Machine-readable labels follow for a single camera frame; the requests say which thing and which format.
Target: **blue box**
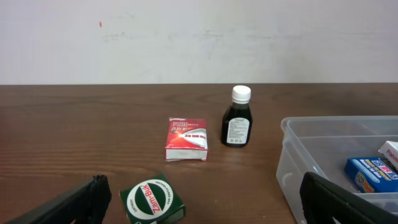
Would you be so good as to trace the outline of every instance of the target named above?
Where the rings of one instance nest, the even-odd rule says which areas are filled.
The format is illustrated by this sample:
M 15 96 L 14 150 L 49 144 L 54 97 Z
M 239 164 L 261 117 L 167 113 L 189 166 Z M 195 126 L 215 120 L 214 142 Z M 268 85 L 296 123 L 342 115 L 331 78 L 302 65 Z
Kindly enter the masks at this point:
M 378 157 L 347 160 L 344 171 L 363 193 L 398 192 L 398 175 Z

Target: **dark liquid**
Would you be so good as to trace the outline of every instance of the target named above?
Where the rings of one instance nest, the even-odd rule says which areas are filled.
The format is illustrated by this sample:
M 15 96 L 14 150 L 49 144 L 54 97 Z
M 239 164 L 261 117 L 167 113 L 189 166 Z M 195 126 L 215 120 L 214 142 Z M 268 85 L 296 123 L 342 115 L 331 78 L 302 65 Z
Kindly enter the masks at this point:
M 228 128 L 229 128 L 229 121 L 234 118 L 246 118 L 249 121 L 249 130 L 248 130 L 248 137 L 246 138 L 246 142 L 244 144 L 236 144 L 236 143 L 228 143 L 227 142 L 227 135 L 228 135 Z M 249 104 L 237 104 L 237 103 L 232 103 L 231 106 L 229 106 L 228 110 L 226 110 L 224 116 L 223 116 L 223 127 L 221 130 L 221 142 L 228 146 L 228 147 L 243 147 L 248 144 L 249 139 L 250 139 L 250 131 L 251 131 L 251 125 L 253 123 L 253 119 L 251 117 L 250 113 L 250 107 Z

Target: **bottle label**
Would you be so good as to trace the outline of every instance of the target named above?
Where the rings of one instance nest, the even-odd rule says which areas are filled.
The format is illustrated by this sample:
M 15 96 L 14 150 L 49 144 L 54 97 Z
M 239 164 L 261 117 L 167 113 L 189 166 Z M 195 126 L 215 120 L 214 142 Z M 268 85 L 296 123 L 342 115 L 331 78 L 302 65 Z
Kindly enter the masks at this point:
M 229 121 L 227 143 L 245 144 L 248 139 L 249 120 L 246 118 L 233 118 Z

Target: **black object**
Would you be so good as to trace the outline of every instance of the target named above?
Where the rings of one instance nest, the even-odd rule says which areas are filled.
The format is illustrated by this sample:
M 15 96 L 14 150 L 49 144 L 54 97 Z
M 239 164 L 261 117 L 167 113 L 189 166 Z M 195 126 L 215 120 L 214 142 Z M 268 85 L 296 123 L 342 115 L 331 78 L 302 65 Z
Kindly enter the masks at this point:
M 306 172 L 300 195 L 307 224 L 394 224 L 398 217 L 337 186 Z
M 7 224 L 98 224 L 102 223 L 111 198 L 108 178 L 97 175 Z

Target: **green box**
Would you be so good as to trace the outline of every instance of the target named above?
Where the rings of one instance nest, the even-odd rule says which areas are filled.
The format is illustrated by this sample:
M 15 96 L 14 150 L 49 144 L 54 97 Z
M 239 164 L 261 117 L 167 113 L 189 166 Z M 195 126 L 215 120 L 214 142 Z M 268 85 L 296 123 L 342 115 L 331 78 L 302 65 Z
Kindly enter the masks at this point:
M 185 205 L 159 174 L 119 192 L 132 224 L 171 224 L 185 215 Z

